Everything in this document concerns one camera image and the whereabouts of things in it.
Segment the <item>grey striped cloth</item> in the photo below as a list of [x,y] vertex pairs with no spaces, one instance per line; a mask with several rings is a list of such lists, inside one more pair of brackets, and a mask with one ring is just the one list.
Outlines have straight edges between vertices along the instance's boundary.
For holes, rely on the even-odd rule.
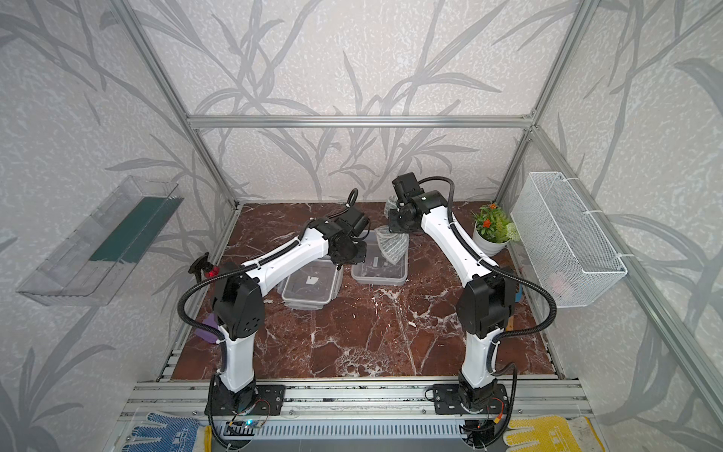
[[409,250],[409,235],[393,233],[388,226],[378,227],[375,234],[382,256],[392,265],[399,264]]

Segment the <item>translucent plastic lunch box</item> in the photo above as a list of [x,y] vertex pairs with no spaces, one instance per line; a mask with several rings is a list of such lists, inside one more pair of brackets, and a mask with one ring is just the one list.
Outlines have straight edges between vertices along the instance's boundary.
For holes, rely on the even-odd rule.
[[405,284],[409,270],[409,252],[392,264],[382,254],[376,233],[371,232],[365,239],[366,257],[365,261],[356,264],[351,268],[351,276],[360,284],[372,284],[373,286],[402,286]]

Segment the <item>translucent lunch box lid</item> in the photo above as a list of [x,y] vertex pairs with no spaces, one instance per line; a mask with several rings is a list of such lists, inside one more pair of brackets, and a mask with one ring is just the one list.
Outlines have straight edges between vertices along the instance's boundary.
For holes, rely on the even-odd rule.
[[344,272],[328,258],[317,259],[284,280],[282,300],[292,309],[317,311],[334,301]]

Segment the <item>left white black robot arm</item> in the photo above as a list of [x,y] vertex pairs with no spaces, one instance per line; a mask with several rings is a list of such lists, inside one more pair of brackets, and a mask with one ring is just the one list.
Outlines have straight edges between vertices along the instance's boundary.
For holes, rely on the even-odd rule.
[[224,350],[220,381],[226,390],[238,395],[255,384],[254,340],[265,322],[268,292],[325,256],[337,267],[363,262],[366,243],[362,235],[368,227],[369,218],[357,211],[350,210],[338,218],[315,218],[284,246],[248,261],[238,275],[216,284],[213,311]]

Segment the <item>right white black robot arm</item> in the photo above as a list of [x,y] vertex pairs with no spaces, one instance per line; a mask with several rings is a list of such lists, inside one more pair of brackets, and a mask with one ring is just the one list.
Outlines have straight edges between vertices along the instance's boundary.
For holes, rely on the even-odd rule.
[[457,302],[466,350],[459,393],[467,405],[489,397],[497,386],[496,349],[513,314],[515,281],[459,227],[450,204],[437,191],[407,196],[388,210],[392,234],[423,232],[433,239],[457,272]]

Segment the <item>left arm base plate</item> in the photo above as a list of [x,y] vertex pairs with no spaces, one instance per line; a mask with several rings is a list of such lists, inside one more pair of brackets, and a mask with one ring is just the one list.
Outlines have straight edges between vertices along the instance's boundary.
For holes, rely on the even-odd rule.
[[284,404],[286,387],[282,384],[252,383],[234,393],[222,382],[215,382],[207,397],[204,413],[212,416],[262,415],[278,416]]

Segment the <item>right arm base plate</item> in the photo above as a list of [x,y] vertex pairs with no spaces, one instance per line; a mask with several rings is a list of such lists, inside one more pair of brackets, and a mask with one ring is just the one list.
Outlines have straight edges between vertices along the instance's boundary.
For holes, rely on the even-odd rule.
[[435,414],[497,417],[508,413],[508,393],[506,387],[497,380],[482,388],[468,388],[462,384],[434,384],[431,390]]

